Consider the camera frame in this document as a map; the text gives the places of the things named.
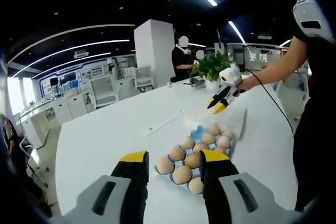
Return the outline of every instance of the black cable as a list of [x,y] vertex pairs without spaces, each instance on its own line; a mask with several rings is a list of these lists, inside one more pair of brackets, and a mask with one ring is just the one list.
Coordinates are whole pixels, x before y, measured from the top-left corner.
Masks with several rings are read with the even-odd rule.
[[278,103],[274,100],[274,98],[269,94],[269,92],[267,91],[267,89],[265,88],[265,86],[263,85],[263,83],[260,81],[260,79],[254,74],[254,73],[252,73],[250,70],[248,70],[248,69],[245,69],[245,70],[247,70],[248,72],[250,72],[258,81],[259,81],[259,83],[260,83],[260,85],[265,89],[265,91],[267,92],[267,94],[269,95],[269,97],[271,97],[271,99],[274,101],[274,103],[275,103],[275,105],[278,107],[278,109],[281,111],[281,113],[284,115],[284,117],[286,118],[286,120],[287,120],[287,122],[288,122],[288,124],[289,124],[289,126],[290,126],[290,129],[292,130],[292,133],[294,133],[294,131],[293,131],[293,127],[292,127],[292,125],[290,124],[290,122],[289,122],[289,120],[288,120],[288,118],[287,118],[287,116],[286,116],[286,114],[282,111],[282,109],[280,108],[280,106],[278,105]]

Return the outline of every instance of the floor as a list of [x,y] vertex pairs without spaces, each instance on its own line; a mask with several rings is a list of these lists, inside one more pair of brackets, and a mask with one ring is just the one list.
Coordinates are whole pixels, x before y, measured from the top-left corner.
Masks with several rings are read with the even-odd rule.
[[[295,131],[299,122],[296,121],[295,118],[300,116],[303,112],[303,104],[301,101],[302,93],[300,93],[299,90],[281,86],[278,96],[288,120]],[[37,169],[37,165],[32,159],[29,161],[29,164],[36,169],[36,174],[43,178],[49,185],[49,187],[46,188],[44,184],[36,178],[36,176],[32,176],[35,182],[46,192],[48,204],[51,208],[53,216],[61,216],[55,185],[55,159],[61,127],[59,126],[57,120],[53,117],[49,119],[49,123],[51,130],[48,134],[45,146],[37,150],[39,156],[39,169]]]

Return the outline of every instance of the egg carton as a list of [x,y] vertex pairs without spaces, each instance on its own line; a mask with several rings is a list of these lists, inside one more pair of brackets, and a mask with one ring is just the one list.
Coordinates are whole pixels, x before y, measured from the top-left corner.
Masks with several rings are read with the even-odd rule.
[[[202,143],[201,139],[202,139],[202,135],[203,135],[204,133],[208,133],[208,130],[207,130],[205,127],[201,126],[201,125],[199,125],[199,126],[197,127],[196,130],[193,130],[193,131],[191,132],[191,134],[190,134],[190,138],[192,139],[192,141],[193,141],[193,143],[194,143],[193,147],[194,147],[196,144],[201,144],[201,143]],[[207,145],[208,148],[209,148],[209,150],[213,150],[213,149],[215,149],[215,148],[217,147],[216,143],[217,143],[217,140],[221,137],[221,134],[218,135],[218,136],[215,136],[215,138],[216,138],[216,142],[215,142],[215,143],[213,143],[213,144],[208,144],[208,145]],[[231,147],[231,143],[232,143],[232,141],[234,141],[234,140],[231,140],[231,141],[230,141],[230,146],[229,146],[229,148],[226,149],[226,153],[227,153],[227,155],[228,155],[228,153],[230,153],[229,149],[230,149],[230,147]],[[194,154],[193,148],[186,149],[186,150],[184,151],[184,159],[183,159],[183,160],[181,160],[181,161],[176,161],[176,162],[173,162],[173,161],[172,161],[172,163],[173,163],[173,165],[174,165],[174,169],[173,169],[173,171],[172,171],[170,174],[162,175],[162,174],[159,173],[159,171],[156,169],[156,165],[155,165],[154,169],[155,169],[156,172],[159,173],[161,176],[164,176],[166,179],[169,179],[171,182],[173,182],[174,184],[176,184],[176,183],[174,182],[174,180],[173,180],[173,173],[174,173],[174,171],[175,171],[177,168],[179,168],[179,167],[185,165],[185,160],[186,160],[186,158],[187,158],[189,155],[191,155],[191,154]],[[170,159],[169,154],[166,154],[164,157],[167,157],[167,158]],[[189,181],[187,181],[187,182],[184,183],[184,184],[176,184],[176,185],[178,185],[178,186],[180,186],[180,187],[182,187],[182,188],[184,188],[184,189],[186,189],[186,190],[189,190],[189,187],[188,187],[189,182],[190,182],[192,179],[201,176],[201,173],[199,172],[199,171],[200,171],[199,167],[194,168],[194,169],[191,169],[191,171],[192,171],[192,177],[191,177],[191,179],[190,179]]]

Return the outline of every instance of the window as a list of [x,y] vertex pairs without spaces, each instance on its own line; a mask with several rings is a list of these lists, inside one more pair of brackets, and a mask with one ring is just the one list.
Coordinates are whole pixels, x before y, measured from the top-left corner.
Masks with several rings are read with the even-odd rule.
[[25,98],[27,105],[29,105],[29,103],[31,102],[36,102],[33,82],[31,78],[23,78],[23,87],[25,89]]
[[10,107],[12,108],[13,115],[15,115],[24,109],[20,81],[18,78],[8,77],[7,85]]

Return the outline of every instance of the black shirt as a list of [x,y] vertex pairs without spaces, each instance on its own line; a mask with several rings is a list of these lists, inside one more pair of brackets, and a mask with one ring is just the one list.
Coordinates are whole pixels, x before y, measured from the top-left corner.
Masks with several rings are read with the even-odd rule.
[[333,79],[332,69],[336,64],[336,45],[322,38],[309,38],[296,25],[294,36],[306,43],[307,58],[313,76],[313,90],[310,97],[324,96],[328,83]]
[[175,71],[175,76],[178,79],[187,79],[190,76],[190,69],[177,69],[179,65],[192,65],[195,57],[192,55],[185,55],[180,48],[175,47],[172,51],[172,61]]

